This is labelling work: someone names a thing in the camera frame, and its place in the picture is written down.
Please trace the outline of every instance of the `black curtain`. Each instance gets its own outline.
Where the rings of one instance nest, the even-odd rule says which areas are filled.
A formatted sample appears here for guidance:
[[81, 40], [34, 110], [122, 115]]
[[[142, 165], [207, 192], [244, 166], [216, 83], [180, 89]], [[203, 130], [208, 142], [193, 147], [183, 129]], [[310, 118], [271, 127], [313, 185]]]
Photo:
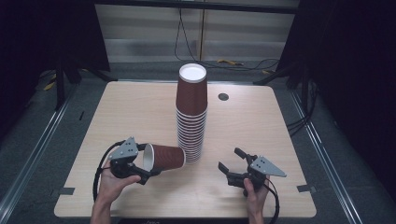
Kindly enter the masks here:
[[394, 8], [338, 1], [310, 67], [339, 127], [396, 202]]
[[39, 75], [56, 69], [59, 56], [109, 71], [93, 1], [0, 2], [0, 137], [21, 115]]

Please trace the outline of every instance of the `metal rail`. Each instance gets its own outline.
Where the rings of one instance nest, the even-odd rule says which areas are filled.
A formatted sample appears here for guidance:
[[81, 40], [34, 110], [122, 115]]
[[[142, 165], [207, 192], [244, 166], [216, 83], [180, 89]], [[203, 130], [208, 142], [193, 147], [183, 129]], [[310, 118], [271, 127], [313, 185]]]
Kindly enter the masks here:
[[[291, 92], [291, 96], [293, 101], [297, 107], [298, 113], [301, 118], [304, 118], [305, 113], [302, 108], [302, 101], [300, 96], [297, 94], [296, 91]], [[332, 188], [337, 195], [338, 200], [340, 201], [341, 206], [346, 213], [346, 217], [351, 224], [362, 224], [361, 217], [353, 203], [352, 199], [350, 198], [340, 176], [337, 174], [334, 166], [332, 165], [332, 160], [330, 159], [329, 155], [327, 154], [326, 148], [323, 146], [322, 141], [318, 136], [318, 132], [316, 131], [314, 124], [309, 120], [305, 125], [306, 131], [308, 132], [309, 137], [314, 145], [316, 152], [318, 153], [318, 157], [323, 165], [323, 168], [332, 183]]]
[[62, 106], [52, 115], [49, 124], [47, 125], [45, 131], [43, 132], [37, 144], [35, 145], [35, 148], [33, 149], [29, 159], [23, 165], [23, 168], [21, 169], [17, 178], [14, 180], [11, 187], [4, 195], [3, 200], [0, 202], [0, 224], [6, 224], [9, 217], [11, 216], [11, 213], [14, 210], [15, 205], [17, 204], [19, 198], [23, 194], [23, 191], [26, 188], [29, 179], [32, 177], [34, 173], [35, 168], [37, 167], [40, 161], [40, 158], [44, 154], [44, 151], [46, 150], [51, 137], [55, 133], [59, 122], [64, 116], [64, 112], [67, 106], [69, 105], [69, 101], [74, 95], [76, 88], [77, 85], [73, 85], [71, 87], [71, 91], [67, 99], [64, 101]]

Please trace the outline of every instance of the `stack of paper cups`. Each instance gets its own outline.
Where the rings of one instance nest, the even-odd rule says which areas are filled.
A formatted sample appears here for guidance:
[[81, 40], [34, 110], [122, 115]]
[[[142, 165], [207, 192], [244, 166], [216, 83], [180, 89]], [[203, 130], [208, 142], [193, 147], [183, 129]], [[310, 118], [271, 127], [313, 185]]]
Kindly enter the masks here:
[[206, 70], [188, 63], [179, 71], [177, 82], [177, 141], [185, 151], [186, 162], [198, 161], [204, 144], [207, 112]]

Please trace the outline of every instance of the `gray floor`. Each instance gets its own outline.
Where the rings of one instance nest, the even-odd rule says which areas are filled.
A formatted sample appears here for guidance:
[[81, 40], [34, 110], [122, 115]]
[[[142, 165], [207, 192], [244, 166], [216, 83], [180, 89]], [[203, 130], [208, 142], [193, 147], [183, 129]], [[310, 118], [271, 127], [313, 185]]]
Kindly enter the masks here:
[[[178, 68], [184, 63], [112, 63], [112, 72], [109, 75], [145, 81], [177, 80]], [[250, 67], [257, 63], [245, 62], [246, 66]], [[265, 65], [271, 65], [271, 62], [262, 64], [262, 66]], [[209, 81], [230, 81], [238, 84], [250, 84], [266, 76], [261, 70], [235, 72], [208, 68], [207, 73]], [[81, 74], [83, 79], [71, 96], [62, 120], [7, 223], [89, 223], [87, 218], [58, 218], [53, 214], [58, 199], [57, 190], [64, 185], [106, 87], [106, 83], [101, 79], [86, 72], [81, 72]], [[284, 77], [278, 78], [269, 86], [274, 89], [282, 115], [285, 122], [289, 124], [300, 117], [290, 91], [286, 89], [286, 80]], [[15, 177], [28, 160], [54, 113], [56, 89], [42, 91], [46, 84], [47, 78], [42, 78], [30, 106], [14, 128], [2, 139], [1, 199], [7, 194]], [[73, 90], [73, 88], [67, 84], [66, 90]], [[356, 206], [361, 223], [396, 223], [395, 203], [376, 180], [372, 170], [334, 125], [332, 116], [320, 97], [317, 100], [312, 120], [347, 193]], [[352, 223], [348, 220], [305, 129], [301, 129], [291, 140], [308, 186], [316, 190], [312, 192], [312, 197], [318, 211], [311, 218], [280, 218], [277, 223]]]

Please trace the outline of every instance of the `white wall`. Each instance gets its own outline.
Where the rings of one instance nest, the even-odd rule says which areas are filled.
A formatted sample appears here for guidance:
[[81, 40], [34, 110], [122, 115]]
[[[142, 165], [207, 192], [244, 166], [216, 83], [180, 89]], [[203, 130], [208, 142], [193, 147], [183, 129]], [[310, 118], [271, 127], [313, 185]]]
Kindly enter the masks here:
[[[207, 1], [281, 7], [297, 7], [299, 3], [298, 0]], [[96, 11], [111, 63], [176, 60], [174, 49], [179, 24], [176, 8], [96, 5]], [[182, 20], [196, 58], [202, 53], [202, 60], [258, 61], [280, 57], [293, 15], [182, 9]], [[182, 31], [177, 55], [190, 58]]]

